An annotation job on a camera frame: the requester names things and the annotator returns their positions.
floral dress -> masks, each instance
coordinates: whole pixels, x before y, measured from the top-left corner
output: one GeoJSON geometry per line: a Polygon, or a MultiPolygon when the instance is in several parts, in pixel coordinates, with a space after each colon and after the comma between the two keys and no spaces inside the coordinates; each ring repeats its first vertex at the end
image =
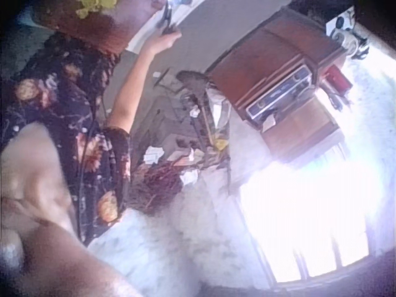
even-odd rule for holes
{"type": "Polygon", "coordinates": [[[102,129],[96,120],[118,61],[115,54],[55,33],[2,87],[1,152],[30,123],[48,129],[85,245],[121,216],[131,178],[129,134],[102,129]]]}

bright window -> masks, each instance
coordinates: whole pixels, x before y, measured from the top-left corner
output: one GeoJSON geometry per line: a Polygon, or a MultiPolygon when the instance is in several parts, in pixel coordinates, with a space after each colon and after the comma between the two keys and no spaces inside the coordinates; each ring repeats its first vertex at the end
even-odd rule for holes
{"type": "Polygon", "coordinates": [[[316,277],[369,254],[366,215],[379,195],[375,171],[328,162],[326,154],[298,171],[272,164],[241,188],[248,228],[277,282],[316,277]]]}

woman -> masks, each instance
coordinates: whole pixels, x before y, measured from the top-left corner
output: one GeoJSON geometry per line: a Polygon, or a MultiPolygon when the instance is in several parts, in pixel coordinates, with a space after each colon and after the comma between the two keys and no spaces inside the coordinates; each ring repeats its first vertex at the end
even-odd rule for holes
{"type": "Polygon", "coordinates": [[[120,218],[129,131],[149,65],[179,32],[143,46],[101,128],[96,113],[117,54],[55,33],[2,92],[1,197],[18,199],[88,245],[120,218]]]}

skin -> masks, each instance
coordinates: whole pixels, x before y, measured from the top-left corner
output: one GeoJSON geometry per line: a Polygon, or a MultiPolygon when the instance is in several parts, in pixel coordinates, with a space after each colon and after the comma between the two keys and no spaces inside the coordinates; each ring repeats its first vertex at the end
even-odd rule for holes
{"type": "MultiPolygon", "coordinates": [[[[131,130],[151,62],[180,37],[180,32],[156,34],[146,41],[114,102],[108,126],[131,130]]],[[[4,251],[14,251],[11,260],[16,262],[9,262],[13,286],[27,296],[140,297],[122,275],[91,255],[77,239],[70,219],[70,194],[46,128],[28,125],[12,143],[1,155],[5,236],[0,240],[0,260],[4,251]],[[37,153],[24,153],[32,147],[37,153]]]]}

hand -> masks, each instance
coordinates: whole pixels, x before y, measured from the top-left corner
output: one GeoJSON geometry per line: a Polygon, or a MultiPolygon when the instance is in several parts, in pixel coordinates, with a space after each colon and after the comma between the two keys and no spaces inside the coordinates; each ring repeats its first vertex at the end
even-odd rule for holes
{"type": "Polygon", "coordinates": [[[175,41],[181,37],[181,32],[178,30],[171,34],[161,35],[160,31],[155,32],[144,43],[141,53],[147,53],[153,57],[168,48],[171,48],[175,41]]]}

